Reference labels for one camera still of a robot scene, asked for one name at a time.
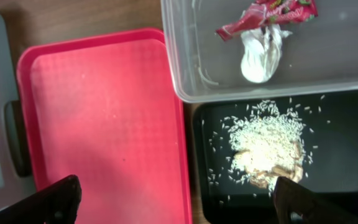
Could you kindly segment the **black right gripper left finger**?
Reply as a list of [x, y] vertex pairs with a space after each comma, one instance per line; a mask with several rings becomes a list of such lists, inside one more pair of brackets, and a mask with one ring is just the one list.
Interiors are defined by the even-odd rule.
[[75, 224], [81, 185], [69, 175], [0, 211], [0, 224]]

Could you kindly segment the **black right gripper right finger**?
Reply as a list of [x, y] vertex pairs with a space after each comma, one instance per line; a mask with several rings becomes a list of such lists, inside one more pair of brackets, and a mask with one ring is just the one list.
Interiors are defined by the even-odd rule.
[[304, 223], [356, 223], [358, 217], [335, 204], [318, 197], [294, 181], [279, 177], [273, 191], [273, 203], [279, 224], [291, 223], [291, 213]]

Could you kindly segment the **red snack wrapper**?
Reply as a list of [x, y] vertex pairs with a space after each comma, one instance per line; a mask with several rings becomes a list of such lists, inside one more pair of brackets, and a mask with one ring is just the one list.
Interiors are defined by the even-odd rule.
[[301, 23], [318, 17], [314, 0], [259, 0], [243, 11], [239, 20], [216, 30], [227, 41], [246, 30], [254, 30], [272, 24]]

